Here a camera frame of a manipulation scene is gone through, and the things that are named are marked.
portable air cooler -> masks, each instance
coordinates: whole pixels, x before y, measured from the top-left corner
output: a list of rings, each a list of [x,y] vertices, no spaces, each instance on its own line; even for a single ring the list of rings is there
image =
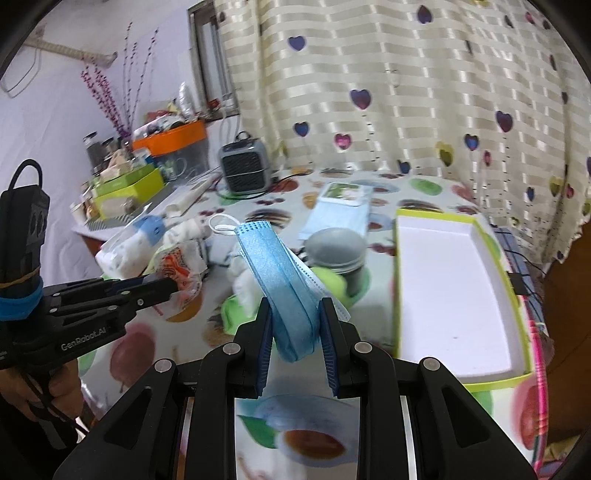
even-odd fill
[[[245,138],[224,145],[218,157],[231,193],[260,193],[271,186],[271,165],[267,149],[258,138]]]

curtain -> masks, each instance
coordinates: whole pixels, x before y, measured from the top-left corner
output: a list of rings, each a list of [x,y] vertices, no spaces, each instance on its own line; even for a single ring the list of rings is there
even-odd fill
[[[531,261],[589,220],[591,87],[521,0],[216,0],[245,129],[275,166],[461,181]]]

face mask ear loop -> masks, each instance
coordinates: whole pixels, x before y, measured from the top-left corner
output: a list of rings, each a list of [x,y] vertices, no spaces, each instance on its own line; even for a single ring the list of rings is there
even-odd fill
[[[234,223],[234,225],[228,225],[225,223],[218,223],[217,225],[213,225],[213,220],[217,218],[225,218],[230,220]],[[212,215],[209,220],[207,220],[207,225],[212,230],[213,233],[217,233],[218,235],[226,235],[226,236],[235,236],[236,232],[234,231],[240,222],[236,220],[232,215],[228,215],[226,213],[216,213]]]

hand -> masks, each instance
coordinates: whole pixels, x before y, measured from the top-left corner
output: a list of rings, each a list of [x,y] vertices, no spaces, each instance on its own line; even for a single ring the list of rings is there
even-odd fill
[[[33,384],[41,390],[34,380]],[[75,419],[82,413],[84,400],[76,360],[65,364],[53,375],[49,382],[49,392],[54,397],[51,402],[53,406],[71,419]],[[22,379],[19,370],[15,368],[0,370],[0,394],[29,420],[37,421],[28,402],[39,403],[39,399]]]

white pipe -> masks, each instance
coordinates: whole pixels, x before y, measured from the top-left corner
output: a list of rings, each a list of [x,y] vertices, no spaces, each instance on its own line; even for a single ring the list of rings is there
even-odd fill
[[[99,67],[109,68],[117,58],[117,52],[111,55],[103,55],[100,53],[92,53],[84,50],[76,50],[75,48],[58,45],[57,43],[50,43],[45,40],[37,38],[28,38],[24,41],[27,47],[39,48],[40,50],[49,51],[70,57],[71,59],[81,60],[88,63],[94,63]]]

